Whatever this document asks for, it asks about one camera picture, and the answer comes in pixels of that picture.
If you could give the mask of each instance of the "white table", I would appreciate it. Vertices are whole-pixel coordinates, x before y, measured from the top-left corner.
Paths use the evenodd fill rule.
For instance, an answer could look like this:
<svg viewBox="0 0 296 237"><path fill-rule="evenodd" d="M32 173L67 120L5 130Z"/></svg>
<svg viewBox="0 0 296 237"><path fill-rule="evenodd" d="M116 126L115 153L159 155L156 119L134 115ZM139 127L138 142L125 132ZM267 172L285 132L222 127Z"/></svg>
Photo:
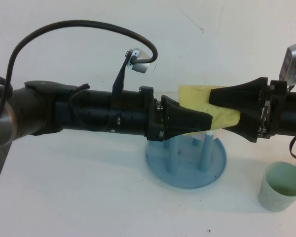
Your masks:
<svg viewBox="0 0 296 237"><path fill-rule="evenodd" d="M118 24L157 46L159 58L145 75L127 72L129 90L277 79L286 47L296 42L296 0L5 0L0 76L24 36L69 19ZM12 85L37 79L111 90L133 47L142 46L100 30L55 31L20 53ZM296 236L296 203L270 213L257 200L268 164L294 162L291 138L252 144L225 131L221 139L228 156L223 175L194 191L152 174L144 137L62 131L15 141L0 177L0 237Z"/></svg>
<svg viewBox="0 0 296 237"><path fill-rule="evenodd" d="M62 131L16 141L0 177L0 237L296 236L296 202L271 213L257 199L268 164L293 161L289 139L221 139L223 175L192 191L155 177L143 137Z"/></svg>

